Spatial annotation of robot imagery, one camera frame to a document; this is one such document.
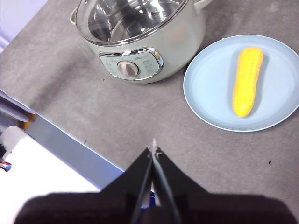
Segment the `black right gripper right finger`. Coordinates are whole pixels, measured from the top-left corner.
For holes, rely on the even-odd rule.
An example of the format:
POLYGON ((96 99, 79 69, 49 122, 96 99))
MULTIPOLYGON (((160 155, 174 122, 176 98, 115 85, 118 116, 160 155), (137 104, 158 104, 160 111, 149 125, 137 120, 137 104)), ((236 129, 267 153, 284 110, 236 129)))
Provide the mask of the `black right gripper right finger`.
POLYGON ((159 204, 170 212, 174 223, 183 224, 188 220, 188 198, 209 192, 181 171, 160 147, 153 147, 152 159, 153 185, 159 204))

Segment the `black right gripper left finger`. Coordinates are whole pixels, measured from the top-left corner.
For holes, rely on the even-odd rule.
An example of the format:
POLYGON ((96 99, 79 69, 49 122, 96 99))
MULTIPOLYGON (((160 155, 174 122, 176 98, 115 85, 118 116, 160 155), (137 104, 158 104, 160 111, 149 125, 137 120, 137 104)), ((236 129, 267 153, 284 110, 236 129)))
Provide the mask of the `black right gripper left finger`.
POLYGON ((151 151, 146 148, 113 182, 100 193, 105 207, 101 209, 101 224, 136 224, 144 196, 150 190, 152 175, 151 151))

